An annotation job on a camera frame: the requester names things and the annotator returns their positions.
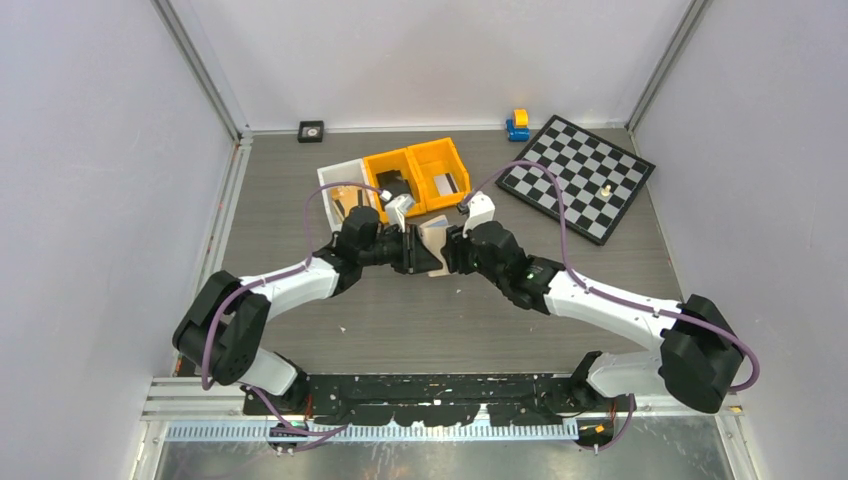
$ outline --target white object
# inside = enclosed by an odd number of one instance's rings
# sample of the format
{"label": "white object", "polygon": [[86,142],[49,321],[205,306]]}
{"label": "white object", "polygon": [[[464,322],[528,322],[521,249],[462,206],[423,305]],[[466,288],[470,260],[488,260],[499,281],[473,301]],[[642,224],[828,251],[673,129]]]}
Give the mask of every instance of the white object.
{"label": "white object", "polygon": [[[301,266],[303,266],[303,262],[265,275],[241,277],[241,282],[246,284],[269,278]],[[252,288],[251,291],[265,295],[271,302],[266,320],[271,321],[281,313],[298,305],[331,297],[336,290],[338,280],[339,274],[329,263],[320,258],[313,258],[306,270],[291,277]],[[238,381],[259,387],[274,395],[282,395],[294,382],[296,376],[297,371],[291,364],[260,347],[250,368]]]}
{"label": "white object", "polygon": [[433,183],[436,184],[436,190],[439,191],[439,195],[441,196],[450,195],[459,191],[456,187],[456,181],[454,181],[453,175],[450,173],[436,175],[433,177]]}
{"label": "white object", "polygon": [[659,348],[663,341],[660,332],[673,327],[675,320],[611,302],[589,293],[588,289],[594,287],[625,300],[650,305],[654,312],[679,312],[678,303],[637,295],[585,278],[577,272],[575,274],[586,283],[585,289],[564,271],[557,273],[548,284],[551,290],[545,295],[545,306],[551,315],[591,323],[648,349],[647,352],[626,355],[602,354],[589,369],[588,382],[592,388],[608,398],[627,393],[668,395],[658,373],[661,365]]}
{"label": "white object", "polygon": [[297,370],[287,361],[259,347],[250,368],[238,380],[257,386],[272,395],[282,395],[294,383]]}
{"label": "white object", "polygon": [[124,480],[234,143],[151,2],[3,0],[0,24],[0,477]]}
{"label": "white object", "polygon": [[389,225],[397,225],[401,232],[406,231],[406,212],[415,205],[412,195],[404,193],[398,195],[386,204],[386,215],[389,217]]}
{"label": "white object", "polygon": [[632,393],[634,395],[668,395],[665,382],[659,375],[660,353],[635,352],[616,355],[601,354],[589,368],[587,381],[607,398]]}
{"label": "white object", "polygon": [[[337,163],[321,167],[318,172],[318,185],[324,186],[328,183],[336,182],[356,182],[371,185],[368,181],[368,174],[365,171],[365,161],[361,158],[350,160],[348,162]],[[330,229],[338,232],[342,228],[342,221],[338,218],[333,210],[332,189],[321,192],[321,198],[324,200],[324,210],[327,213],[327,222],[330,224]],[[372,191],[367,192],[371,206],[377,204],[376,195]]]}
{"label": "white object", "polygon": [[[372,0],[317,9],[292,0],[181,1],[194,6],[254,131],[296,129],[303,112],[343,128],[502,129],[517,99],[534,114],[531,122],[568,111],[584,127],[621,126],[689,6]],[[422,19],[438,36],[422,34]],[[513,38],[533,47],[509,45]],[[592,48],[581,47],[587,39]]]}
{"label": "white object", "polygon": [[490,222],[495,218],[495,204],[483,192],[475,193],[466,206],[468,207],[468,219],[465,220],[465,225],[462,227],[463,237],[468,237],[468,232],[474,230],[477,225]]}
{"label": "white object", "polygon": [[[585,283],[587,289],[595,287],[598,290],[615,295],[625,300],[650,305],[654,311],[668,310],[680,312],[674,300],[659,300],[637,295],[620,288],[611,287],[600,282],[585,278],[576,273]],[[674,326],[674,319],[655,316],[649,312],[605,300],[588,293],[577,285],[568,272],[557,273],[548,284],[550,292],[545,295],[545,305],[551,315],[582,320],[603,328],[622,337],[633,340],[648,350],[659,349],[662,344],[660,331]]]}

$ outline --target yellow storage bin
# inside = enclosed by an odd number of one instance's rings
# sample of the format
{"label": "yellow storage bin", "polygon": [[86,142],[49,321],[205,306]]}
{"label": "yellow storage bin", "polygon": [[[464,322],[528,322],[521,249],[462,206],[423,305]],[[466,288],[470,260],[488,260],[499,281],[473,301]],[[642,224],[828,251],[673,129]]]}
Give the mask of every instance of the yellow storage bin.
{"label": "yellow storage bin", "polygon": [[[418,169],[415,158],[408,148],[392,150],[391,152],[380,153],[378,155],[370,155],[363,160],[365,161],[365,171],[368,174],[368,181],[371,185],[382,186],[378,181],[378,176],[393,170],[399,171],[403,179],[409,183],[409,189],[412,190],[412,198],[415,199],[415,205],[406,213],[407,217],[427,213],[424,193],[421,191],[421,186],[424,184],[421,171]],[[381,222],[389,222],[389,217],[379,202],[377,203],[377,212],[380,214]]]}
{"label": "yellow storage bin", "polygon": [[468,171],[450,137],[407,148],[418,162],[427,211],[456,205],[471,192]]}

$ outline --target chessboard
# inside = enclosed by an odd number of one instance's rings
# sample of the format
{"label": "chessboard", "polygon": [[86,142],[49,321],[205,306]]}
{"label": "chessboard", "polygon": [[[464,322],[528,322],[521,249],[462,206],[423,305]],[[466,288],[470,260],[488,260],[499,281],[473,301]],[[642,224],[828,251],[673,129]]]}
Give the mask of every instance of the chessboard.
{"label": "chessboard", "polygon": [[[598,245],[609,240],[655,168],[556,115],[516,160],[538,163],[557,177],[568,227]],[[559,220],[556,191],[541,170],[515,167],[506,170],[496,184]]]}

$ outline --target wood grain surface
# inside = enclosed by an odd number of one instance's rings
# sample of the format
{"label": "wood grain surface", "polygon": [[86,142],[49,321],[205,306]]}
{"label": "wood grain surface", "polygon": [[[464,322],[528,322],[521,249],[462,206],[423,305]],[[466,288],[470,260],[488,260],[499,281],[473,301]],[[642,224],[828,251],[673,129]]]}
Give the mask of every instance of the wood grain surface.
{"label": "wood grain surface", "polygon": [[[632,150],[624,130],[596,133]],[[306,256],[303,202],[318,186],[317,168],[446,136],[475,185],[525,145],[507,142],[499,131],[329,133],[320,144],[299,144],[294,135],[256,136],[224,268],[254,275]],[[560,259],[554,220],[494,185],[484,191],[497,207],[495,219],[526,252]],[[330,238],[320,197],[308,212],[317,249]],[[453,208],[441,213],[461,221]],[[604,247],[572,232],[567,242],[570,262],[590,278],[652,297],[680,297],[646,189]],[[521,310],[479,275],[431,279],[388,266],[366,269],[338,297],[269,321],[262,345],[316,373],[569,372],[587,351],[640,349],[581,321]]]}

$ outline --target cable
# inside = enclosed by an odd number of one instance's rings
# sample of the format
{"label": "cable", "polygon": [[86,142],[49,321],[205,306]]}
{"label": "cable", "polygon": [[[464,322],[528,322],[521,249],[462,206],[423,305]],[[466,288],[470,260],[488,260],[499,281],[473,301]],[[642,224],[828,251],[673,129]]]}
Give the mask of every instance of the cable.
{"label": "cable", "polygon": [[[213,384],[213,381],[214,381],[214,380],[210,380],[210,378],[209,378],[209,368],[210,368],[211,357],[212,357],[212,345],[214,344],[215,333],[218,330],[218,325],[221,323],[221,318],[224,316],[224,312],[227,310],[227,308],[230,306],[230,304],[236,298],[238,298],[239,295],[243,294],[244,292],[246,292],[246,291],[248,291],[252,288],[256,288],[260,285],[264,285],[264,284],[269,283],[269,282],[276,282],[276,281],[282,280],[284,278],[292,277],[292,276],[297,275],[298,273],[301,273],[301,272],[303,272],[303,271],[305,271],[306,269],[309,268],[309,265],[312,263],[312,252],[313,252],[312,232],[309,229],[309,215],[308,215],[308,213],[309,213],[309,210],[308,210],[309,209],[309,203],[312,201],[313,198],[315,198],[315,196],[317,196],[322,191],[327,190],[329,188],[343,187],[343,186],[354,186],[354,187],[358,187],[358,188],[363,188],[363,189],[366,189],[366,190],[376,192],[378,195],[382,193],[381,189],[376,188],[376,187],[372,187],[371,185],[366,185],[364,183],[333,182],[333,183],[328,183],[326,185],[322,185],[322,186],[318,187],[314,192],[312,192],[309,195],[309,197],[306,198],[306,201],[303,204],[303,232],[306,235],[307,255],[306,255],[306,258],[303,261],[303,264],[299,265],[296,268],[293,268],[291,270],[280,272],[276,275],[271,275],[271,276],[268,276],[268,277],[262,277],[258,280],[247,283],[246,285],[242,285],[241,287],[236,289],[233,293],[228,295],[227,298],[225,298],[223,302],[221,302],[221,305],[218,306],[218,309],[215,311],[215,315],[212,317],[212,323],[209,325],[209,332],[206,334],[206,344],[204,345],[204,348],[203,348],[203,358],[202,358],[202,361],[201,361],[201,371],[200,371],[200,384],[201,384],[201,386],[203,387],[204,390],[209,390],[210,388],[212,388],[212,384]],[[255,387],[250,387],[250,388],[253,390],[254,393],[256,393],[256,396],[258,396],[260,398],[260,400],[262,400],[262,402],[265,404],[265,406],[268,408],[268,410],[271,411],[271,413],[273,413],[275,417],[277,417],[277,420],[279,420],[280,423],[282,423],[283,425],[286,426],[286,433],[294,433],[294,434],[298,434],[298,435],[321,437],[320,439],[318,439],[314,442],[311,442],[311,443],[308,443],[306,445],[295,448],[292,451],[292,453],[302,452],[302,451],[311,450],[313,448],[316,448],[316,447],[324,444],[325,442],[327,442],[330,439],[330,437],[332,437],[333,435],[336,435],[337,433],[339,433],[339,432],[341,432],[341,431],[343,431],[347,428],[347,425],[345,425],[345,426],[335,428],[335,429],[329,430],[327,432],[321,432],[321,433],[310,432],[308,430],[302,430],[302,429],[296,428],[296,427],[294,427],[294,425],[289,423],[285,418],[283,418],[282,415],[280,415],[280,412],[278,412],[277,409],[274,408],[274,405],[271,404],[271,402],[268,400],[268,398],[265,396],[265,393],[261,389],[255,388]]]}
{"label": "cable", "polygon": [[306,248],[308,250],[307,255],[306,255],[306,259],[304,259],[303,264],[299,265],[296,268],[293,268],[291,270],[287,270],[285,272],[280,272],[276,275],[271,275],[271,276],[268,276],[268,277],[262,277],[258,280],[250,282],[246,285],[242,285],[241,287],[236,289],[236,291],[234,291],[229,296],[227,296],[227,298],[225,298],[224,301],[221,302],[221,305],[218,306],[218,310],[215,311],[215,316],[212,317],[212,323],[209,325],[209,333],[206,334],[206,345],[203,347],[203,360],[202,360],[201,366],[200,366],[200,384],[201,384],[201,386],[203,387],[204,390],[209,390],[210,388],[212,388],[212,381],[209,380],[209,368],[210,368],[209,364],[211,363],[211,360],[212,360],[212,345],[215,342],[215,332],[218,330],[218,324],[221,323],[221,317],[224,316],[224,311],[226,311],[227,308],[230,306],[230,304],[233,303],[233,300],[238,298],[239,295],[243,294],[244,292],[246,292],[246,291],[248,291],[252,288],[256,288],[260,285],[264,285],[264,284],[269,283],[269,282],[276,282],[277,280],[282,280],[284,278],[288,278],[288,277],[297,275],[298,273],[303,272],[304,270],[309,268],[309,265],[312,264],[312,252],[313,252],[313,249],[312,249],[312,233],[309,230],[309,218],[308,218],[309,202],[311,202],[312,199],[315,198],[316,195],[318,195],[319,193],[321,193],[324,190],[327,190],[329,188],[344,187],[344,186],[353,186],[353,187],[364,188],[366,190],[371,190],[372,192],[377,192],[378,195],[380,193],[382,193],[382,191],[383,191],[379,188],[372,187],[371,185],[366,185],[364,183],[333,182],[333,183],[328,183],[326,185],[322,185],[322,186],[318,187],[317,190],[315,190],[314,192],[312,192],[312,194],[309,195],[309,197],[306,199],[306,202],[304,202],[304,204],[303,204],[303,231],[306,234]]}
{"label": "cable", "polygon": [[570,414],[570,415],[557,414],[557,416],[558,416],[558,417],[560,417],[560,418],[577,418],[577,417],[579,417],[580,415],[583,415],[584,413],[586,413],[586,412],[588,412],[588,411],[589,411],[589,410],[583,410],[583,411],[581,411],[581,412],[572,413],[572,414]]}
{"label": "cable", "polygon": [[[560,248],[562,250],[562,264],[565,265],[565,271],[568,273],[568,275],[571,277],[571,279],[574,280],[574,283],[579,285],[581,288],[583,288],[587,292],[595,294],[595,295],[597,295],[597,296],[599,296],[599,297],[601,297],[605,300],[617,303],[619,305],[623,305],[625,307],[630,307],[630,308],[633,308],[633,309],[636,309],[636,310],[640,310],[640,311],[643,311],[643,312],[648,312],[648,313],[654,314],[655,313],[654,309],[652,307],[648,306],[648,305],[643,305],[641,303],[634,302],[634,301],[628,300],[626,298],[618,297],[618,296],[613,295],[609,292],[599,290],[595,287],[591,287],[591,286],[587,287],[586,282],[583,281],[583,279],[580,278],[579,275],[577,275],[577,272],[574,271],[574,269],[571,267],[571,265],[569,265],[568,248],[567,248],[566,240],[565,240],[565,230],[566,230],[566,228],[565,228],[565,202],[563,202],[563,200],[562,200],[562,187],[560,186],[559,182],[557,182],[557,178],[554,176],[554,174],[551,173],[547,168],[543,167],[542,165],[539,165],[538,163],[534,163],[534,162],[531,162],[531,161],[528,161],[528,160],[516,160],[512,163],[508,163],[507,165],[505,165],[505,166],[499,168],[497,171],[495,171],[495,173],[491,174],[488,178],[486,178],[486,180],[483,181],[483,183],[481,183],[480,185],[475,187],[473,190],[471,190],[471,193],[466,195],[466,197],[464,199],[462,199],[462,202],[460,202],[460,203],[462,205],[466,205],[471,200],[471,198],[474,197],[474,195],[476,195],[477,192],[479,192],[483,187],[485,187],[486,185],[491,183],[495,178],[499,177],[504,171],[512,169],[516,166],[538,168],[548,178],[548,180],[551,182],[551,184],[554,185],[554,190],[556,192],[556,197],[557,197],[557,206],[559,208]],[[656,312],[656,314],[662,315],[664,317],[674,318],[674,319],[680,320],[682,322],[691,323],[692,325],[695,325],[697,327],[701,327],[704,330],[708,330],[712,333],[715,333],[716,335],[728,340],[730,343],[735,345],[745,356],[748,357],[748,359],[751,362],[751,376],[748,377],[748,380],[740,383],[739,385],[731,386],[728,389],[730,392],[740,392],[742,390],[746,390],[748,388],[751,388],[751,386],[754,385],[757,382],[757,380],[760,378],[760,360],[754,354],[754,351],[751,350],[751,347],[749,347],[747,344],[745,344],[745,342],[740,340],[739,337],[737,337],[736,335],[733,335],[732,333],[728,332],[727,330],[724,330],[723,328],[716,327],[715,325],[707,323],[707,322],[705,322],[705,321],[703,321],[699,318],[695,318],[691,315],[686,315],[685,313],[672,312],[672,311],[669,311],[669,310],[659,310],[658,312]]]}
{"label": "cable", "polygon": [[[621,437],[624,436],[624,433],[627,432],[627,429],[630,428],[630,421],[633,420],[633,412],[636,411],[636,396],[632,393],[627,396],[630,399],[630,406],[627,408],[627,419],[624,420],[624,425],[621,426],[621,430],[619,430],[618,435],[612,437],[612,440],[609,441],[606,445],[597,446],[597,452],[603,452],[609,448],[612,448],[613,445],[618,443],[621,440]],[[580,448],[586,448],[583,445],[577,444]]]}

